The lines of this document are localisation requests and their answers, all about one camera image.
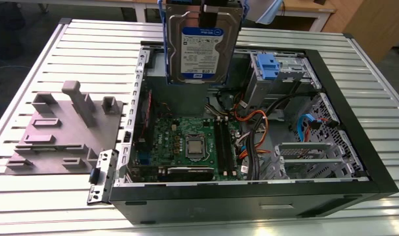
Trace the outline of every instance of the blue plastic latch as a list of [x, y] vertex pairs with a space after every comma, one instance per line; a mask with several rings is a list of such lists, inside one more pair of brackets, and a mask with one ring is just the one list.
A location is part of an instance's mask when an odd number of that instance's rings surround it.
[[279, 76], [279, 63], [273, 54], [258, 54], [258, 65], [265, 80], [275, 80]]

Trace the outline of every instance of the label sticker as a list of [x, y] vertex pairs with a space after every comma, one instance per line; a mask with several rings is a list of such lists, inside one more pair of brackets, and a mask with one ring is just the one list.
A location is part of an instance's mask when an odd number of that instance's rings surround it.
[[247, 103], [243, 100], [241, 100], [239, 104], [243, 106], [243, 108], [247, 107]]
[[247, 174], [249, 169], [250, 168], [247, 166], [242, 166], [241, 167], [241, 172]]
[[181, 45], [181, 72], [190, 79], [210, 79], [217, 73], [221, 54], [215, 50], [223, 41], [223, 29], [185, 27]]

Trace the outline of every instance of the aluminum slotted table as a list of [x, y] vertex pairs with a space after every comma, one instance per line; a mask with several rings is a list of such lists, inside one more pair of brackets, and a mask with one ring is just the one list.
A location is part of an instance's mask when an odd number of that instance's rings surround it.
[[[94, 100], [131, 100], [142, 40], [162, 41], [159, 24], [62, 20], [0, 119], [0, 173], [31, 120], [37, 92], [70, 99], [61, 93], [63, 81], [79, 80]], [[319, 50], [399, 187], [399, 96], [355, 40], [335, 33], [243, 29], [238, 44]], [[86, 206], [87, 180], [89, 175], [0, 176], [0, 234], [399, 235], [399, 193], [319, 219], [134, 227], [114, 206]]]

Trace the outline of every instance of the ram slot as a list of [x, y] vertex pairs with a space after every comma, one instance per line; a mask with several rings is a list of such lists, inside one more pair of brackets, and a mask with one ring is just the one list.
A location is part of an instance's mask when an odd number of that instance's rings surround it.
[[223, 175], [227, 173], [227, 164], [226, 164], [226, 156], [225, 156], [225, 144], [222, 138], [222, 122], [219, 120], [214, 121], [214, 136], [215, 136], [215, 146], [218, 150], [218, 165], [219, 165], [219, 174]]
[[234, 161], [234, 154], [233, 154], [233, 142], [231, 142], [231, 133], [227, 125], [227, 121], [222, 122], [222, 138], [223, 138], [223, 152], [225, 152], [225, 159], [226, 159], [226, 170], [229, 175], [235, 174], [235, 161]]

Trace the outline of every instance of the metal bracket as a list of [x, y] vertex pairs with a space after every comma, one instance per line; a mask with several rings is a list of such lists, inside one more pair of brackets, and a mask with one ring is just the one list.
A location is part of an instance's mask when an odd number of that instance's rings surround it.
[[87, 205], [110, 205], [110, 194], [119, 152], [114, 149], [102, 151], [97, 168], [90, 174], [93, 186], [89, 192]]

